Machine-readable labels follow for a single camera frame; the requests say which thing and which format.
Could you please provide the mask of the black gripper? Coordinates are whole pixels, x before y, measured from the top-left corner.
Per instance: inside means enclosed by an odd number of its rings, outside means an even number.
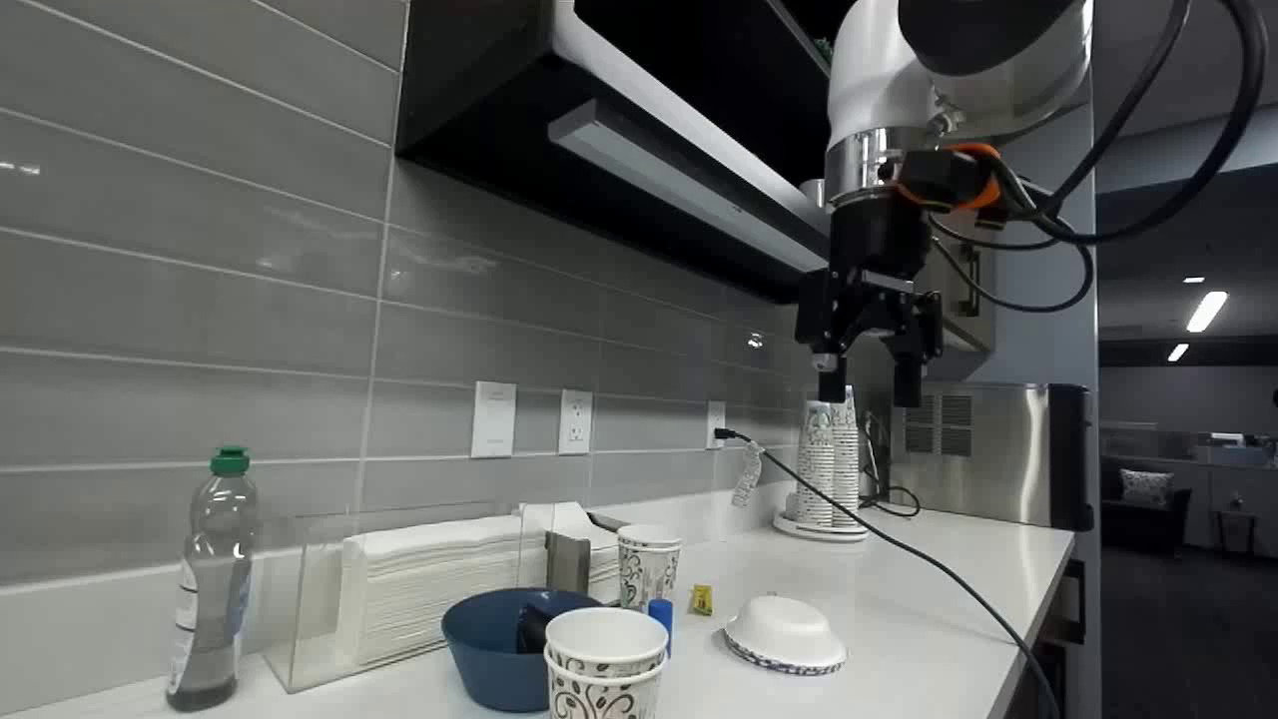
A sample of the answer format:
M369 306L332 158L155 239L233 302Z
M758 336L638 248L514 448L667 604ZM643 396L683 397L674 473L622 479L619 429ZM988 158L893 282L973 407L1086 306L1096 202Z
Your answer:
M831 215L831 254L798 279L796 327L814 352L818 397L845 397L845 346L877 332L893 352L893 407L924 403L928 360L943 343L939 300L916 288L928 248L924 211L901 194L849 199Z

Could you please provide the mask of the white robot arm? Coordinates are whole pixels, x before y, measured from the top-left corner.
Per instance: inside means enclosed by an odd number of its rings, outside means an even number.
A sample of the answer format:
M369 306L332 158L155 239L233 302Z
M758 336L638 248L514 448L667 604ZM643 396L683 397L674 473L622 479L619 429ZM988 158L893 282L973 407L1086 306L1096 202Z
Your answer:
M893 397L924 396L943 300L916 290L929 211L1011 199L996 139L1047 122L1090 73L1090 0L855 0L826 82L822 206L831 254L798 282L796 339L814 397L849 396L845 352L877 336Z

